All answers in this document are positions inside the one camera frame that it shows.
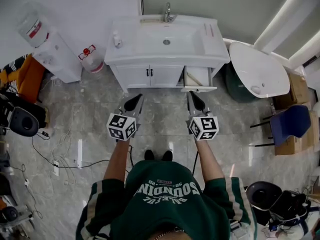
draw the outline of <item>necklace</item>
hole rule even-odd
[[[173,230],[170,230],[170,231],[166,231],[166,232],[163,232],[161,233],[160,235],[158,235],[154,240],[159,240],[160,238],[162,238],[163,236],[165,236],[166,234],[168,233],[171,233],[171,232],[179,232],[179,231],[184,231],[183,229],[179,229],[177,226],[173,229]]]

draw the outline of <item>soap dispenser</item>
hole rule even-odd
[[[114,46],[117,48],[121,48],[123,45],[122,40],[118,34],[118,31],[116,30],[113,32],[113,43],[114,43]]]

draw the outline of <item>faucet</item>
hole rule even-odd
[[[178,16],[178,14],[176,14],[175,16],[170,16],[170,3],[167,2],[166,6],[165,6],[165,11],[163,14],[163,22],[165,23],[171,23],[174,22],[174,20],[176,19],[176,17]]]

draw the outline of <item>white sink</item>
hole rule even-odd
[[[113,20],[104,61],[108,65],[154,63],[215,68],[230,61],[217,20],[178,15],[118,17]],[[116,48],[112,33],[123,41]]]

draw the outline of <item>white door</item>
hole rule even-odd
[[[150,87],[149,65],[121,65],[116,69],[126,88]]]
[[[183,69],[180,65],[150,65],[151,87],[176,87]]]

